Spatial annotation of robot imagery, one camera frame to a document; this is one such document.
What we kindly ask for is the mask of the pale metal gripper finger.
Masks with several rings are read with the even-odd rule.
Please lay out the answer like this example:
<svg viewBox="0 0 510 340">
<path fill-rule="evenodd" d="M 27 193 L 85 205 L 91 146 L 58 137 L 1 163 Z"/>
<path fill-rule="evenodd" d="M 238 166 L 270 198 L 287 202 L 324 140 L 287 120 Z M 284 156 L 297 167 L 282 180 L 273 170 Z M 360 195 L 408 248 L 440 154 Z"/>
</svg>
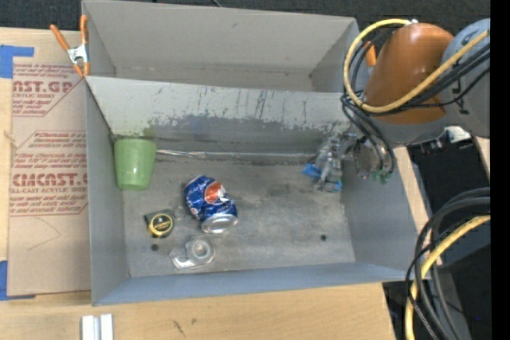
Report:
<svg viewBox="0 0 510 340">
<path fill-rule="evenodd" d="M 342 171 L 331 162 L 318 167 L 315 188 L 328 193 L 339 193 L 343 189 Z"/>
<path fill-rule="evenodd" d="M 323 142 L 318 150 L 317 163 L 326 164 L 333 163 L 339 164 L 345 153 L 345 139 L 344 138 L 328 138 Z"/>
</svg>

